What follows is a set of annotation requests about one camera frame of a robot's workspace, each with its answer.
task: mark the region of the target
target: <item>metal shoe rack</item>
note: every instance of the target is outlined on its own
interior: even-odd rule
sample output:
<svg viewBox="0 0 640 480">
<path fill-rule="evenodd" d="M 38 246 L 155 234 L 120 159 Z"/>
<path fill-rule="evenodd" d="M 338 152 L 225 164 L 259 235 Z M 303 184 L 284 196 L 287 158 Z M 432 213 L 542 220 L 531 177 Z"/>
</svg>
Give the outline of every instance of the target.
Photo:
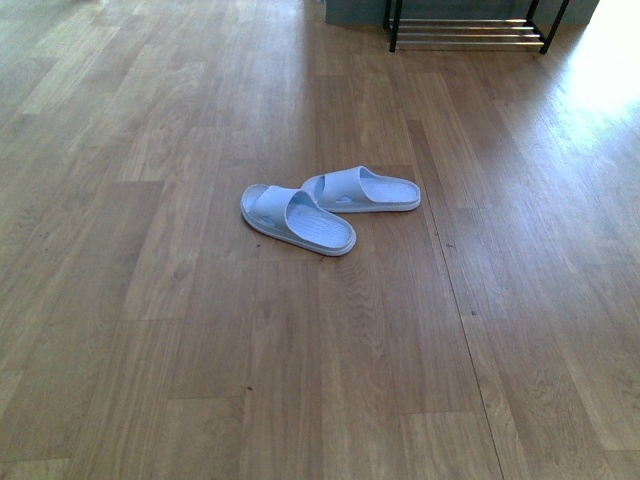
<svg viewBox="0 0 640 480">
<path fill-rule="evenodd" d="M 532 0 L 523 19 L 428 20 L 402 18 L 402 0 L 387 0 L 384 28 L 389 33 L 389 51 L 396 48 L 539 48 L 547 53 L 570 0 L 563 0 L 548 34 L 542 33 L 533 17 L 540 0 Z"/>
</svg>

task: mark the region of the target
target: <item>rack leg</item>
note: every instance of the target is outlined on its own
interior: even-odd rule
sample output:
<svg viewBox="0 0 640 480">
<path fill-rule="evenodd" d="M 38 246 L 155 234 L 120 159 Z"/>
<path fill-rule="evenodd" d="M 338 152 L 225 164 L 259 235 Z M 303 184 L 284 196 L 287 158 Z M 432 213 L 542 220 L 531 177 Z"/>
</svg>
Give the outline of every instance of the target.
<svg viewBox="0 0 640 480">
<path fill-rule="evenodd" d="M 398 40 L 398 29 L 400 28 L 400 15 L 402 14 L 402 0 L 396 0 L 396 11 L 393 15 L 393 26 L 389 38 L 389 51 L 396 51 L 396 41 Z"/>
<path fill-rule="evenodd" d="M 553 25 L 551 26 L 549 35 L 547 35 L 547 38 L 544 41 L 544 45 L 540 49 L 540 53 L 544 54 L 544 53 L 547 53 L 547 51 L 549 50 L 549 45 L 551 45 L 551 40 L 553 40 L 553 37 L 556 34 L 556 30 L 558 30 L 558 27 L 560 26 L 560 21 L 564 16 L 564 12 L 567 9 L 567 6 L 569 5 L 569 1 L 570 0 L 564 0 L 562 2 L 562 5 L 560 5 L 560 10 L 558 11 L 558 15 L 556 15 L 556 19 L 554 20 Z"/>
<path fill-rule="evenodd" d="M 536 14 L 536 10 L 538 9 L 538 4 L 540 0 L 532 0 L 531 5 L 529 6 L 529 11 L 527 12 L 527 22 L 533 21 L 533 16 Z"/>
<path fill-rule="evenodd" d="M 391 16 L 391 0 L 387 0 L 387 4 L 384 7 L 384 19 L 382 20 L 382 28 L 385 32 L 389 31 L 389 18 Z"/>
</svg>

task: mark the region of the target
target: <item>wall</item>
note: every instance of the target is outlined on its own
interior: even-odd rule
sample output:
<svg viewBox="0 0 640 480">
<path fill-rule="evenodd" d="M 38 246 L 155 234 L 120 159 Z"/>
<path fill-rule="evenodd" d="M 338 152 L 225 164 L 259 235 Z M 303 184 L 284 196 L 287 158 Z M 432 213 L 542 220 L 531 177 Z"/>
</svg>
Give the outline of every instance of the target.
<svg viewBox="0 0 640 480">
<path fill-rule="evenodd" d="M 334 24 L 382 25 L 385 0 L 325 0 L 325 19 Z M 562 0 L 540 0 L 534 17 L 540 25 L 550 24 Z M 563 23 L 586 25 L 599 0 L 573 0 Z M 530 0 L 404 0 L 405 18 L 505 19 L 523 18 Z"/>
</svg>

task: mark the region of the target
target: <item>slide sandal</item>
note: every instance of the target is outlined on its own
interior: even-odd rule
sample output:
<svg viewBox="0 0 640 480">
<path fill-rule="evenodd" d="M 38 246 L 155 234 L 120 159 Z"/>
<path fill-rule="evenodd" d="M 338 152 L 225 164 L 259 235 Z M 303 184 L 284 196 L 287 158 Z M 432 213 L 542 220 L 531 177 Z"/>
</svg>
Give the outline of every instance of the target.
<svg viewBox="0 0 640 480">
<path fill-rule="evenodd" d="M 304 191 L 252 185 L 242 194 L 242 216 L 260 233 L 328 256 L 349 252 L 356 232 L 349 223 L 319 208 Z"/>
<path fill-rule="evenodd" d="M 420 188 L 409 180 L 376 175 L 366 167 L 312 177 L 302 189 L 334 213 L 404 212 L 420 205 Z"/>
</svg>

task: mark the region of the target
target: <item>wooden floor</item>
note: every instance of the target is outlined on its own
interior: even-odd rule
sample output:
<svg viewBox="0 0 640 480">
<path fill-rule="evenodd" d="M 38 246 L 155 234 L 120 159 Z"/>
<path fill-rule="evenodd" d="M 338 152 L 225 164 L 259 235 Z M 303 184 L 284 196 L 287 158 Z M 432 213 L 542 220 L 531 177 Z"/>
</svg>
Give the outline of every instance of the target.
<svg viewBox="0 0 640 480">
<path fill-rule="evenodd" d="M 640 478 L 617 1 L 542 56 L 392 55 L 315 0 L 0 0 L 0 478 Z M 241 219 L 359 164 L 423 203 L 344 257 Z"/>
</svg>

